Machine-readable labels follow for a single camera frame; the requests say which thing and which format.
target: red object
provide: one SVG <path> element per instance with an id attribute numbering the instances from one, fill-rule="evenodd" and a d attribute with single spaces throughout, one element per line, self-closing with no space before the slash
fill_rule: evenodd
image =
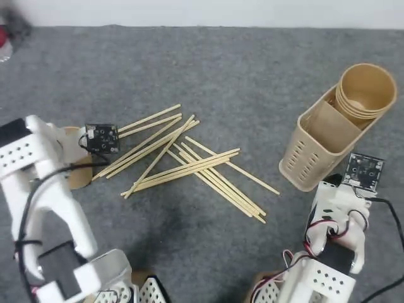
<path id="1" fill-rule="evenodd" d="M 0 47 L 3 47 L 7 42 L 7 33 L 6 31 L 0 27 Z"/>

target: black cable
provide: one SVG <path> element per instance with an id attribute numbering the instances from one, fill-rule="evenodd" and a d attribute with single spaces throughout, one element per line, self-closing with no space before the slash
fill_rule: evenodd
<path id="1" fill-rule="evenodd" d="M 359 210 L 350 210 L 350 211 L 348 211 L 348 217 L 352 212 L 358 213 L 364 219 L 364 221 L 365 221 L 364 232 L 365 232 L 367 230 L 367 228 L 369 227 L 369 222 L 367 221 L 365 215 L 363 213 L 361 213 Z"/>
<path id="2" fill-rule="evenodd" d="M 81 141 L 81 139 L 83 137 L 84 137 L 84 135 L 82 137 L 80 137 L 79 145 L 80 145 L 80 147 L 87 150 L 87 148 L 82 146 L 81 143 L 80 143 L 80 141 Z M 86 169 L 86 168 L 89 168 L 89 167 L 101 167 L 101 166 L 106 166 L 106 165 L 110 164 L 109 160 L 106 157 L 104 157 L 103 155 L 101 155 L 99 153 L 94 153 L 94 154 L 96 154 L 97 156 L 102 158 L 104 160 L 104 162 L 70 165 L 69 167 L 63 167 L 61 169 L 57 169 L 54 172 L 51 172 L 50 174 L 46 175 L 41 180 L 39 180 L 34 185 L 34 187 L 32 188 L 32 190 L 30 192 L 30 194 L 28 195 L 27 202 L 25 203 L 25 207 L 24 207 L 24 210 L 23 210 L 23 215 L 22 215 L 22 218 L 21 218 L 20 230 L 18 232 L 18 238 L 17 238 L 17 241 L 15 242 L 16 243 L 15 249 L 16 249 L 16 253 L 18 255 L 18 269 L 20 271 L 21 279 L 23 280 L 24 288 L 25 288 L 25 290 L 26 290 L 26 292 L 27 292 L 27 294 L 28 294 L 28 296 L 30 298 L 31 303 L 36 303 L 36 301 L 35 301 L 35 297 L 32 294 L 31 285 L 30 285 L 30 282 L 28 281 L 28 277 L 27 277 L 27 273 L 26 273 L 26 269 L 25 269 L 23 246 L 26 245 L 26 244 L 38 244 L 40 242 L 38 240 L 25 240 L 24 239 L 25 236 L 26 236 L 25 228 L 27 226 L 28 213 L 29 213 L 29 210 L 30 210 L 30 207 L 31 207 L 31 204 L 32 204 L 33 196 L 38 191 L 39 187 L 44 182 L 46 182 L 50 178 L 54 177 L 55 175 L 61 174 L 63 172 L 69 172 L 69 171 L 72 171 L 72 170 Z"/>
<path id="3" fill-rule="evenodd" d="M 365 198 L 365 200 L 370 201 L 370 202 L 379 202 L 379 203 L 384 203 L 387 204 L 389 206 L 390 212 L 396 222 L 396 226 L 397 226 L 397 230 L 398 230 L 398 235 L 400 236 L 401 239 L 401 245 L 403 246 L 403 251 L 404 251 L 404 234 L 403 234 L 403 228 L 401 226 L 401 222 L 400 219 L 398 218 L 398 215 L 393 207 L 393 205 L 391 204 L 390 201 L 386 200 L 386 199 L 381 199 L 381 198 Z M 401 283 L 404 282 L 404 275 L 399 278 L 397 281 L 394 281 L 393 283 L 390 283 L 389 285 L 375 291 L 373 294 L 371 294 L 370 296 L 368 296 L 366 299 L 364 299 L 361 303 L 368 303 L 369 301 L 371 301 L 372 299 L 378 297 L 379 295 L 387 292 L 388 290 L 391 290 L 392 288 L 395 288 L 397 286 L 399 286 Z"/>

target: beige plastic caddy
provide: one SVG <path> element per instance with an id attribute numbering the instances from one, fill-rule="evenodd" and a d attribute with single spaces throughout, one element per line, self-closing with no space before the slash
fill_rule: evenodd
<path id="1" fill-rule="evenodd" d="M 383 68 L 356 64 L 297 120 L 279 163 L 301 191 L 311 191 L 396 102 L 397 87 Z"/>

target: chopstick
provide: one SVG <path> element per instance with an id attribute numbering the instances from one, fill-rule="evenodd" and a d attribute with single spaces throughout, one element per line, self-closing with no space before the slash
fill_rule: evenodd
<path id="1" fill-rule="evenodd" d="M 199 124 L 199 121 L 193 121 L 193 123 L 186 128 L 186 131 L 188 129 L 193 128 L 194 126 L 196 126 L 198 124 Z M 109 173 L 111 173 L 112 171 L 115 170 L 113 173 L 111 173 L 111 174 L 109 174 L 107 176 L 107 179 L 113 177 L 114 175 L 118 174 L 122 170 L 128 168 L 130 165 L 136 163 L 138 160 L 140 160 L 143 157 L 147 156 L 152 151 L 154 151 L 157 148 L 161 147 L 162 145 L 166 144 L 171 139 L 173 134 L 178 130 L 179 130 L 179 128 L 177 128 L 175 131 L 172 131 L 171 133 L 165 135 L 163 138 L 157 140 L 156 142 L 152 143 L 151 145 L 145 147 L 144 149 L 138 151 L 137 153 L 131 155 L 130 157 L 124 159 L 123 161 L 119 162 L 118 164 L 115 164 L 114 166 L 112 166 L 109 169 L 105 170 L 105 172 L 103 172 L 101 176 L 109 174 Z"/>
<path id="2" fill-rule="evenodd" d="M 154 118 L 160 117 L 161 115 L 164 115 L 164 114 L 166 114 L 166 113 L 168 113 L 168 112 L 170 112 L 170 111 L 172 111 L 174 109 L 178 109 L 179 107 L 181 107 L 181 104 L 177 104 L 175 106 L 169 107 L 168 109 L 162 110 L 161 112 L 157 112 L 154 115 L 148 116 L 146 118 L 143 118 L 142 120 L 139 120 L 139 121 L 136 121 L 134 123 L 131 123 L 131 124 L 127 125 L 127 126 L 124 126 L 123 128 L 118 129 L 118 133 L 121 133 L 121 132 L 123 132 L 123 131 L 125 131 L 125 130 L 127 130 L 129 128 L 134 128 L 135 126 L 137 126 L 139 124 L 142 124 L 144 122 L 150 121 L 150 120 L 152 120 Z"/>
<path id="3" fill-rule="evenodd" d="M 181 143 L 181 145 L 196 159 L 200 160 L 200 157 L 195 151 L 193 151 L 189 146 L 185 143 Z M 231 190 L 233 190 L 236 194 L 238 194 L 246 203 L 251 205 L 258 213 L 262 214 L 262 216 L 266 216 L 266 212 L 263 211 L 256 203 L 252 202 L 242 191 L 240 191 L 237 187 L 235 187 L 228 179 L 226 179 L 221 173 L 219 173 L 216 169 L 209 169 L 213 174 L 215 174 L 222 182 L 224 182 Z"/>
<path id="4" fill-rule="evenodd" d="M 166 151 L 170 148 L 170 146 L 174 143 L 174 141 L 179 137 L 179 135 L 187 128 L 188 124 L 191 123 L 191 121 L 194 119 L 195 115 L 192 115 L 185 123 L 184 125 L 178 130 L 172 137 L 172 139 L 168 142 L 168 144 L 164 147 L 164 149 L 158 154 L 156 159 L 149 165 L 149 167 L 142 173 L 142 175 L 139 177 L 139 179 L 132 185 L 131 189 L 129 192 L 125 195 L 125 199 L 128 199 L 129 196 L 133 193 L 133 191 L 136 189 L 136 187 L 139 185 L 139 183 L 147 176 L 147 174 L 154 168 L 154 166 L 157 164 L 157 162 L 164 156 Z"/>
<path id="5" fill-rule="evenodd" d="M 226 161 L 229 160 L 229 157 L 236 156 L 237 154 L 238 153 L 234 153 L 234 154 L 231 154 L 229 156 L 224 156 L 222 158 L 218 158 L 218 159 L 211 160 L 209 162 L 205 162 L 205 163 L 203 163 L 201 165 L 190 167 L 188 169 L 183 169 L 183 170 L 180 170 L 178 172 L 174 172 L 172 174 L 156 178 L 154 180 L 150 180 L 150 181 L 147 181 L 147 182 L 141 182 L 136 187 L 134 192 L 141 191 L 143 189 L 153 187 L 153 186 L 156 186 L 156 185 L 159 185 L 159 184 L 163 184 L 163 183 L 166 183 L 166 182 L 169 182 L 169 181 L 172 181 L 172 180 L 176 180 L 178 178 L 185 177 L 186 175 L 191 175 L 191 174 L 193 174 L 195 172 L 199 172 L 199 171 L 207 169 L 209 167 L 213 167 L 213 166 L 216 166 L 216 165 L 219 165 L 219 164 L 223 164 L 223 163 L 225 163 Z M 128 193 L 130 193 L 130 190 L 121 193 L 121 196 L 125 196 Z"/>
<path id="6" fill-rule="evenodd" d="M 189 167 L 193 167 L 193 166 L 199 165 L 201 163 L 205 163 L 205 162 L 208 162 L 208 161 L 211 161 L 211 160 L 216 160 L 216 159 L 222 158 L 224 156 L 229 157 L 230 154 L 237 153 L 239 150 L 240 150 L 240 148 L 236 148 L 234 150 L 226 151 L 225 153 L 219 153 L 218 155 L 211 156 L 209 158 L 205 158 L 205 159 L 200 158 L 198 161 L 195 161 L 193 163 L 188 163 L 188 164 L 185 164 L 185 165 L 182 165 L 182 166 L 174 167 L 173 169 L 165 170 L 163 172 L 159 172 L 158 174 L 155 174 L 155 175 L 152 175 L 150 177 L 147 177 L 147 178 L 145 178 L 143 180 L 143 182 L 150 181 L 150 180 L 159 178 L 159 177 L 161 177 L 163 175 L 168 175 L 168 174 L 171 174 L 173 172 L 177 172 L 177 171 L 182 170 L 182 169 L 187 169 Z"/>
<path id="7" fill-rule="evenodd" d="M 119 162 L 125 160 L 126 158 L 128 158 L 130 155 L 132 155 L 136 150 L 139 150 L 140 148 L 142 148 L 143 146 L 145 146 L 147 143 L 149 143 L 151 140 L 153 140 L 154 138 L 156 138 L 157 136 L 159 136 L 160 134 L 162 134 L 164 131 L 168 130 L 169 128 L 171 128 L 175 123 L 177 123 L 178 121 L 180 121 L 181 118 L 177 118 L 176 120 L 170 122 L 168 125 L 164 126 L 161 130 L 159 130 L 157 133 L 151 135 L 149 138 L 147 138 L 146 140 L 144 140 L 143 142 L 141 142 L 140 144 L 136 145 L 134 148 L 132 148 L 131 150 L 129 150 L 127 153 L 125 153 L 123 156 L 119 157 L 117 160 L 113 161 L 110 165 L 108 165 L 106 168 L 104 168 L 103 170 L 101 170 L 97 175 L 95 175 L 92 179 L 92 181 L 94 181 L 95 179 L 98 179 L 99 177 L 102 177 L 104 174 L 104 172 L 108 171 L 111 167 L 115 166 L 116 164 L 118 164 Z"/>
<path id="8" fill-rule="evenodd" d="M 182 156 L 188 162 L 193 162 L 195 159 L 190 156 L 186 151 L 184 151 L 181 147 L 175 145 L 175 147 L 180 151 L 180 156 Z M 218 186 L 225 194 L 232 198 L 232 200 L 237 203 L 241 208 L 245 209 L 249 214 L 251 214 L 254 218 L 259 220 L 261 223 L 266 223 L 260 216 L 259 211 L 253 208 L 247 201 L 244 201 L 240 196 L 236 194 L 226 183 L 221 181 L 217 176 L 215 176 L 210 169 L 204 170 L 201 172 L 203 176 L 205 176 L 209 181 L 214 183 L 214 185 Z"/>
<path id="9" fill-rule="evenodd" d="M 168 117 L 168 118 L 165 118 L 165 119 L 162 119 L 162 120 L 159 120 L 159 121 L 156 121 L 156 122 L 147 124 L 147 125 L 142 126 L 142 127 L 140 127 L 140 128 L 132 129 L 131 131 L 127 131 L 127 132 L 125 132 L 125 133 L 119 134 L 119 135 L 118 135 L 118 138 L 119 138 L 119 139 L 125 138 L 125 137 L 127 137 L 127 136 L 130 136 L 131 134 L 135 134 L 135 133 L 138 133 L 138 132 L 140 132 L 140 131 L 144 131 L 145 129 L 152 128 L 153 126 L 157 126 L 157 125 L 166 123 L 166 122 L 171 121 L 171 120 L 175 120 L 175 119 L 177 119 L 178 117 L 181 117 L 181 116 L 182 116 L 182 114 L 176 114 L 176 115 L 170 116 L 170 117 Z"/>
<path id="10" fill-rule="evenodd" d="M 184 162 L 182 159 L 180 159 L 176 154 L 172 153 L 170 150 L 167 152 L 171 157 L 173 157 L 174 159 L 176 159 L 179 163 L 181 164 L 185 164 L 186 162 Z M 196 175 L 196 177 L 200 178 L 203 182 L 205 182 L 208 186 L 210 186 L 213 190 L 215 190 L 219 195 L 221 195 L 223 198 L 225 198 L 227 201 L 229 201 L 230 203 L 232 203 L 235 207 L 237 207 L 241 212 L 243 212 L 246 216 L 248 217 L 252 217 L 252 215 L 245 210 L 243 207 L 241 207 L 240 205 L 238 205 L 230 196 L 228 196 L 227 194 L 225 194 L 222 189 L 220 188 L 220 186 L 216 186 L 214 185 L 214 183 L 212 183 L 211 181 L 209 181 L 206 177 L 204 177 L 200 172 L 195 172 L 194 173 Z"/>
<path id="11" fill-rule="evenodd" d="M 191 139 L 190 137 L 186 136 L 185 137 L 186 140 L 188 140 L 189 142 L 191 142 L 192 144 L 196 145 L 197 147 L 199 147 L 200 149 L 204 150 L 205 152 L 211 154 L 211 155 L 215 155 L 216 153 L 211 151 L 209 148 L 203 146 L 201 143 Z M 237 170 L 238 172 L 240 172 L 241 174 L 245 175 L 246 177 L 250 178 L 251 180 L 253 180 L 254 182 L 257 182 L 259 185 L 267 188 L 269 191 L 273 192 L 274 194 L 279 195 L 279 191 L 277 191 L 275 188 L 273 188 L 272 186 L 268 185 L 267 183 L 265 183 L 264 181 L 259 180 L 257 177 L 254 177 L 252 174 L 250 174 L 249 172 L 246 172 L 244 169 L 242 169 L 241 167 L 237 166 L 236 164 L 233 164 L 232 162 L 228 162 L 226 163 L 227 165 L 229 165 L 230 167 L 232 167 L 233 169 Z"/>

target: paper cup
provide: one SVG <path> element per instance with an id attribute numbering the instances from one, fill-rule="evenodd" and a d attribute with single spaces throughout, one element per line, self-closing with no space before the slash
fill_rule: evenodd
<path id="1" fill-rule="evenodd" d="M 64 131 L 66 132 L 66 134 L 69 134 L 69 133 L 72 133 L 79 129 L 80 128 L 77 128 L 75 126 L 67 126 L 64 128 Z M 92 157 L 90 154 L 88 154 L 86 157 L 80 159 L 79 161 L 75 162 L 74 164 L 87 164 L 87 163 L 92 163 L 92 162 L 93 162 Z M 79 188 L 85 187 L 85 186 L 89 185 L 92 177 L 93 177 L 92 167 L 73 170 L 70 173 L 70 176 L 68 179 L 69 187 L 70 187 L 70 189 L 79 189 Z"/>
<path id="2" fill-rule="evenodd" d="M 397 85 L 388 71 L 369 63 L 351 66 L 338 83 L 342 100 L 362 114 L 378 114 L 397 98 Z"/>
<path id="3" fill-rule="evenodd" d="M 341 92 L 338 89 L 338 87 L 335 91 L 335 104 L 337 104 L 337 103 L 338 103 L 339 107 L 342 107 L 345 112 L 349 113 L 351 116 L 354 116 L 356 118 L 374 119 L 380 114 L 380 113 L 373 113 L 373 114 L 364 113 L 364 112 L 361 112 L 361 111 L 349 106 L 349 103 L 345 99 L 342 98 Z"/>

